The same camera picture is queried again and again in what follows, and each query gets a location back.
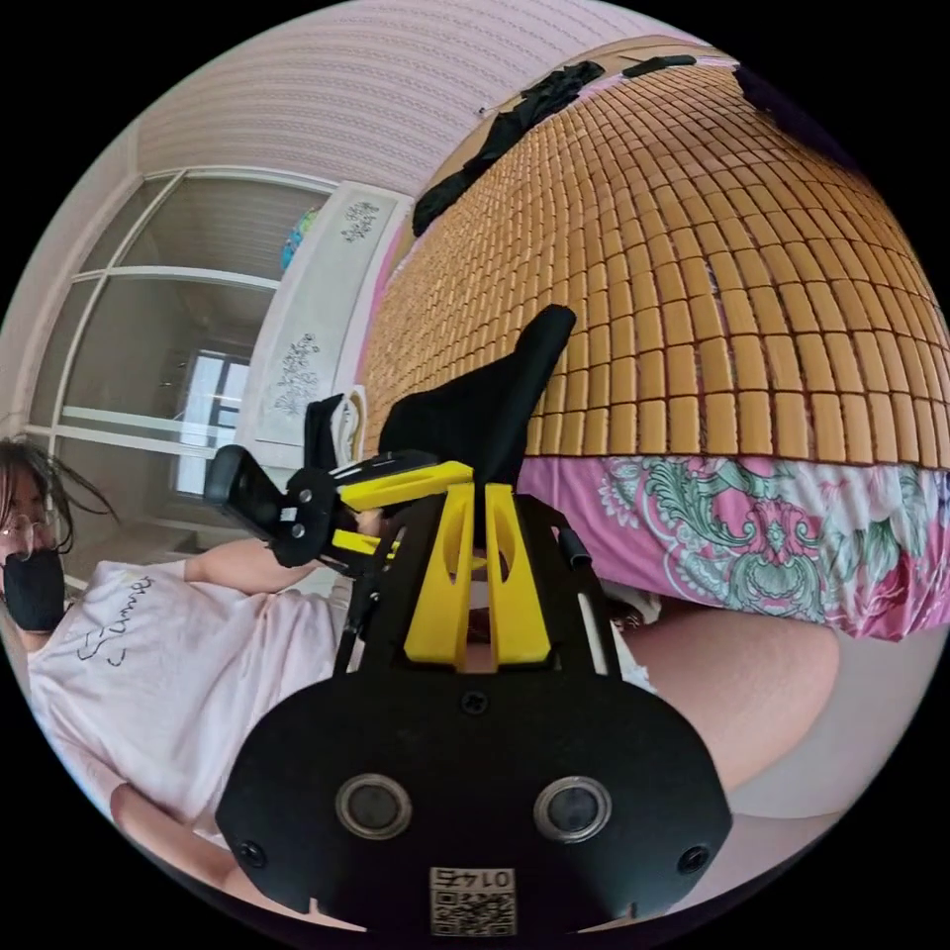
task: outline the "person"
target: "person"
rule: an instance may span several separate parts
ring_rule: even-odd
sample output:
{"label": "person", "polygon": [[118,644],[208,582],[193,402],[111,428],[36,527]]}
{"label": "person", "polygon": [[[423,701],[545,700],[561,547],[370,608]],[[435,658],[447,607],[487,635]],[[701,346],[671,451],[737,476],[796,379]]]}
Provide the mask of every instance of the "person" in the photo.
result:
{"label": "person", "polygon": [[[265,898],[214,824],[253,726],[328,677],[349,582],[328,597],[294,590],[317,566],[281,567],[259,540],[171,564],[104,562],[65,602],[61,554],[74,536],[65,484],[104,496],[22,439],[0,440],[0,597],[27,653],[38,724],[92,802],[128,838],[245,901]],[[64,524],[57,544],[48,509]],[[374,516],[361,529],[374,531]],[[795,620],[699,610],[622,633],[625,677],[673,705],[734,789],[790,751],[824,707],[837,672],[830,630]],[[489,647],[470,646],[488,670]],[[350,926],[320,914],[305,919]]]}

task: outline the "black cloth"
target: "black cloth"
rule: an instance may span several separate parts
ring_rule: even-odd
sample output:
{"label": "black cloth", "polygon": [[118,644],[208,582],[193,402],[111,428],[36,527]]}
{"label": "black cloth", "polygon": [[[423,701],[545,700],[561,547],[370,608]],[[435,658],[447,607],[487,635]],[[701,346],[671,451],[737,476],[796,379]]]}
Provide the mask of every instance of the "black cloth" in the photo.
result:
{"label": "black cloth", "polygon": [[[515,486],[527,450],[527,424],[577,318],[566,307],[545,307],[501,359],[423,393],[390,410],[379,451],[428,452],[473,470],[475,544],[485,546],[484,492],[489,482]],[[389,509],[387,516],[398,509]]]}
{"label": "black cloth", "polygon": [[683,56],[653,56],[651,59],[645,59],[636,66],[628,66],[622,75],[627,79],[635,79],[637,76],[645,76],[649,72],[656,72],[657,69],[665,69],[667,66],[695,66],[696,57]]}
{"label": "black cloth", "polygon": [[512,149],[544,119],[572,103],[589,82],[604,75],[604,68],[588,60],[557,69],[522,93],[514,109],[503,112],[492,123],[485,144],[469,158],[461,170],[433,185],[416,202],[413,234],[418,238],[444,214],[505,152]]}
{"label": "black cloth", "polygon": [[304,466],[332,472],[339,466],[333,445],[333,412],[342,401],[337,393],[329,399],[311,403],[304,416]]}
{"label": "black cloth", "polygon": [[851,171],[860,172],[858,163],[807,112],[786,98],[778,89],[746,66],[737,66],[735,81],[746,102],[771,116],[772,121],[787,136],[813,148],[818,154],[836,161]]}

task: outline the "bed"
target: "bed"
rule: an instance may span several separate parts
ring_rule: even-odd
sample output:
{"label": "bed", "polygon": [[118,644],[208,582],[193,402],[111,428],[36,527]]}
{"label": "bed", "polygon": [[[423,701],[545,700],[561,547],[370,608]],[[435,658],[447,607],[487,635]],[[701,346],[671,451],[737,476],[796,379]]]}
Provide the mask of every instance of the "bed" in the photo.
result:
{"label": "bed", "polygon": [[601,577],[851,637],[950,621],[946,325],[870,184],[757,112],[727,60],[605,74],[397,236],[367,448],[551,301],[579,327],[519,489]]}

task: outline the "pink t-shirt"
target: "pink t-shirt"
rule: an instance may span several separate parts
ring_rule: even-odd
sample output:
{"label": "pink t-shirt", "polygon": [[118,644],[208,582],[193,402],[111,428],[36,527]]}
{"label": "pink t-shirt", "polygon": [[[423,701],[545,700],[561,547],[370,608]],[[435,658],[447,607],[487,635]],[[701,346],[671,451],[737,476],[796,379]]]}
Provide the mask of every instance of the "pink t-shirt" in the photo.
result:
{"label": "pink t-shirt", "polygon": [[349,582],[329,600],[191,584],[184,562],[104,562],[28,658],[34,713],[93,803],[130,782],[222,844],[214,813],[254,725],[327,678]]}

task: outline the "yellow bracket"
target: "yellow bracket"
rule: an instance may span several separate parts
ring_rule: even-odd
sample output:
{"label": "yellow bracket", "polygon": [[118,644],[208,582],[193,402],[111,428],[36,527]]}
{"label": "yellow bracket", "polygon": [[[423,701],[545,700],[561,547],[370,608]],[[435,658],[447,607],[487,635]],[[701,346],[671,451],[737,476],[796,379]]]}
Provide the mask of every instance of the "yellow bracket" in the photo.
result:
{"label": "yellow bracket", "polygon": [[[496,668],[543,663],[551,641],[541,612],[522,529],[509,485],[485,489],[488,603]],[[508,568],[502,573],[502,558]]]}
{"label": "yellow bracket", "polygon": [[472,590],[475,486],[452,485],[445,498],[416,612],[403,649],[414,663],[465,668]]}
{"label": "yellow bracket", "polygon": [[429,495],[441,495],[452,485],[471,482],[473,472],[461,462],[442,462],[410,472],[397,472],[339,489],[339,499],[355,512],[388,508],[415,502]]}
{"label": "yellow bracket", "polygon": [[[358,534],[356,531],[337,530],[333,532],[333,547],[341,548],[344,551],[353,551],[356,554],[372,555],[379,547],[379,538],[370,534]],[[399,550],[399,541],[396,541],[389,552],[388,560],[392,560],[393,555]],[[472,559],[472,570],[477,571],[484,567],[488,562],[484,557],[475,557]]]}
{"label": "yellow bracket", "polygon": [[[486,487],[487,558],[476,559],[472,552],[472,476],[467,465],[444,462],[344,486],[339,497],[353,511],[365,512],[445,494],[435,542],[404,643],[410,661],[464,670],[472,570],[486,566],[496,668],[543,663],[551,644],[524,546],[514,492],[508,485]],[[371,555],[379,538],[338,530],[332,543],[337,548]],[[393,544],[389,557],[394,556],[398,547],[398,542]]]}

